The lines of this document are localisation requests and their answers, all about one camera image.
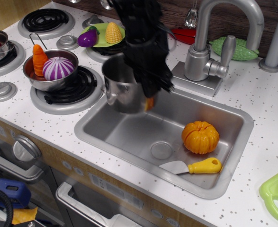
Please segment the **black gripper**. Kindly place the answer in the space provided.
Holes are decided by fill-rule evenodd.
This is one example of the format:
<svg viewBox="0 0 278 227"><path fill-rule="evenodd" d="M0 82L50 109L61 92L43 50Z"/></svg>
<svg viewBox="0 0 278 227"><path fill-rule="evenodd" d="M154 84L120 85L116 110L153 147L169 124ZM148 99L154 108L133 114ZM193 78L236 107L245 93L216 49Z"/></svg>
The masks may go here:
<svg viewBox="0 0 278 227"><path fill-rule="evenodd" d="M123 48L125 62L133 69L135 80L147 98L154 97L161 89L167 92L173 89L172 72L166 64L168 53L167 40L126 44Z"/></svg>

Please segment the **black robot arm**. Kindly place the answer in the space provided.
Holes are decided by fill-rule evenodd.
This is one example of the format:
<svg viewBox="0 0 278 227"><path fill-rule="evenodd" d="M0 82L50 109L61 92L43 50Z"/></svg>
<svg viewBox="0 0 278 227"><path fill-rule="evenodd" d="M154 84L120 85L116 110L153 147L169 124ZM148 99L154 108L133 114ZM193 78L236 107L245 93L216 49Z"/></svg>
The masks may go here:
<svg viewBox="0 0 278 227"><path fill-rule="evenodd" d="M155 0L114 0L112 5L126 29L125 62L145 96L153 97L161 89L169 92L173 87L166 64L169 30L160 21L160 4Z"/></svg>

